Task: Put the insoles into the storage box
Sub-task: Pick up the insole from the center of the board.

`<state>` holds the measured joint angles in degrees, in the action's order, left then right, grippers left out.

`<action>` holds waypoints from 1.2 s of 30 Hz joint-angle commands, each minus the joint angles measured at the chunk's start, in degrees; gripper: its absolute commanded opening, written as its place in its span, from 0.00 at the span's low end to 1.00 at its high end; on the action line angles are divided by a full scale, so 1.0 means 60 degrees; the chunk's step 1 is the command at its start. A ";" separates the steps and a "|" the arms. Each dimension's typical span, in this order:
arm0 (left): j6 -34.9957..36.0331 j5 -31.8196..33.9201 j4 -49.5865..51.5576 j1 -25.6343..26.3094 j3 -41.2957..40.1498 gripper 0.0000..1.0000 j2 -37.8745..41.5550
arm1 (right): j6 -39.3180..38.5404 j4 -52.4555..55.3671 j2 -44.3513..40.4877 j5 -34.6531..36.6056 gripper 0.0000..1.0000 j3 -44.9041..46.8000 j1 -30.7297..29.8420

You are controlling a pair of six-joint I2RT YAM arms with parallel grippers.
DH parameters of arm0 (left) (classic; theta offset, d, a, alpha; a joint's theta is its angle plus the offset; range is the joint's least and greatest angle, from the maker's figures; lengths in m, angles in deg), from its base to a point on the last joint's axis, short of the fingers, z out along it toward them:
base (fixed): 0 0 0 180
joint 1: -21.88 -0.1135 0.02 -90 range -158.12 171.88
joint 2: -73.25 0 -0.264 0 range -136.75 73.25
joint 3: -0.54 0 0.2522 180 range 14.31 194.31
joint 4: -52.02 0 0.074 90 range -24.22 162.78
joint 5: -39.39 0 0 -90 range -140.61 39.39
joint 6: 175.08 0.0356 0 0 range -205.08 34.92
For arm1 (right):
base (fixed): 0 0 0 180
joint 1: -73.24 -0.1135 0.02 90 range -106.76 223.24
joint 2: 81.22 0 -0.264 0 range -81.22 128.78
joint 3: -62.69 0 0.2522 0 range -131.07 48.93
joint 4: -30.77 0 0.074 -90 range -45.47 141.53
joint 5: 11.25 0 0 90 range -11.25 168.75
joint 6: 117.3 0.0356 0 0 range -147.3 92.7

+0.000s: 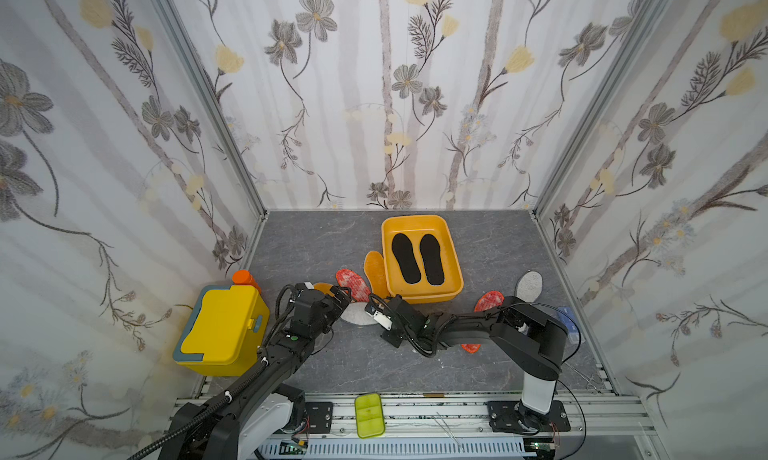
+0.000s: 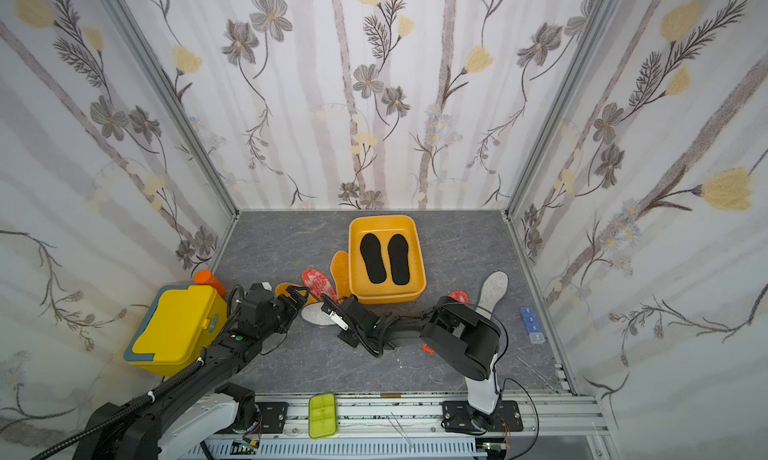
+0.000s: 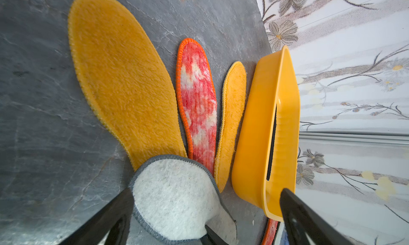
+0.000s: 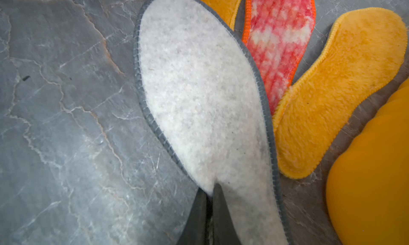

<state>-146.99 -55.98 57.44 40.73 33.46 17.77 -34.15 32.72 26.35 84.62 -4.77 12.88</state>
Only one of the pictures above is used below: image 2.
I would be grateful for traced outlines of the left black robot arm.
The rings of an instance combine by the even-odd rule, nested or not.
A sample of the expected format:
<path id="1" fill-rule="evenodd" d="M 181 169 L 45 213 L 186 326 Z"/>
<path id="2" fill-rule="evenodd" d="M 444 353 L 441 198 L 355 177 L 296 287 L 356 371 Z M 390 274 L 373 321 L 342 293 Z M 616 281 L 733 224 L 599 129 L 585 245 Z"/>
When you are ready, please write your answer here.
<path id="1" fill-rule="evenodd" d="M 276 295 L 262 283 L 237 284 L 226 297 L 227 321 L 211 344 L 179 373 L 130 401 L 106 403 L 87 428 L 38 453 L 48 459 L 74 446 L 75 459 L 158 459 L 161 438 L 171 425 L 213 388 L 259 356 L 266 339 L 286 334 L 311 297 L 306 286 Z"/>

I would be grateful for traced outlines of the black insole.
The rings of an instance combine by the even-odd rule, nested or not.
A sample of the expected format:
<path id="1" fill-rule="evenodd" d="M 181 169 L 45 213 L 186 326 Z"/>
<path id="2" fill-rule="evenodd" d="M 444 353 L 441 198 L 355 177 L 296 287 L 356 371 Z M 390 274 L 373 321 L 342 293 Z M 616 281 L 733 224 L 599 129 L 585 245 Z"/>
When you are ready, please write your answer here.
<path id="1" fill-rule="evenodd" d="M 378 236 L 374 233 L 366 233 L 360 242 L 360 253 L 365 263 L 369 281 L 372 284 L 385 282 L 387 280 L 387 271 Z"/>
<path id="2" fill-rule="evenodd" d="M 388 243 L 392 281 L 404 286 L 410 282 L 409 243 L 402 234 L 395 234 Z"/>

